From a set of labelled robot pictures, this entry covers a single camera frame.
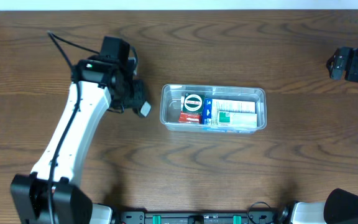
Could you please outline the dark bottle white cap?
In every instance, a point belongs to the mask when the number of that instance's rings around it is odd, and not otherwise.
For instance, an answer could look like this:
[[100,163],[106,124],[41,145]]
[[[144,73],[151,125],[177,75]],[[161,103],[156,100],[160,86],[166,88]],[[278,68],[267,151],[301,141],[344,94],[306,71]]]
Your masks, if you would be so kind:
[[148,101],[149,94],[142,80],[134,80],[134,106],[133,112],[141,118],[148,117],[152,105]]

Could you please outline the green Zam-Buk box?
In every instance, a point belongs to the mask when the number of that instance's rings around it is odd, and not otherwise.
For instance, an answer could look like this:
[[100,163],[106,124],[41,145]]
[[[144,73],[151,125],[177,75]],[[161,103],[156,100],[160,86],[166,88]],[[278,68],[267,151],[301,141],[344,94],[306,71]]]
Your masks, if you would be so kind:
[[205,96],[197,93],[185,93],[183,99],[184,113],[201,114],[204,108]]

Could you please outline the blue fever patch box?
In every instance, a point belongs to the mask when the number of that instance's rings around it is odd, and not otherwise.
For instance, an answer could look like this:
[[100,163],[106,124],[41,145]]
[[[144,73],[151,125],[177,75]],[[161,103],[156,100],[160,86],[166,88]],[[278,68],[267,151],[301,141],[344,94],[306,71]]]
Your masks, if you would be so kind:
[[[220,111],[236,112],[236,113],[255,113],[255,103],[252,101],[234,101],[234,100],[219,100],[206,98],[204,100],[204,108],[201,115],[201,124],[208,126],[220,126],[218,124],[218,116]],[[231,128],[243,128],[234,126],[225,126]]]

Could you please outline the white green medicine box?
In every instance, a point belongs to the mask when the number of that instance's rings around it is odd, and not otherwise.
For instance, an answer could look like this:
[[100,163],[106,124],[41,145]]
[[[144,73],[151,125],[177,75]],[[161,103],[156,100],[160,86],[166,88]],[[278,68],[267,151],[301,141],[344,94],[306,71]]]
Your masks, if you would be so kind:
[[218,116],[218,124],[220,126],[256,128],[257,114],[220,111]]

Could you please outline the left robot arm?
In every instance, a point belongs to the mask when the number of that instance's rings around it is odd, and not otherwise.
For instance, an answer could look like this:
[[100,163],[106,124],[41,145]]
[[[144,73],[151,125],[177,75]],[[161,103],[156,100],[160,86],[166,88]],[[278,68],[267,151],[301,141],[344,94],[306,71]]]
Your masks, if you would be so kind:
[[80,189],[86,155],[106,111],[132,109],[146,117],[151,105],[136,79],[138,60],[94,56],[71,68],[71,85],[56,130],[29,175],[10,186],[21,223],[120,223],[110,206]]

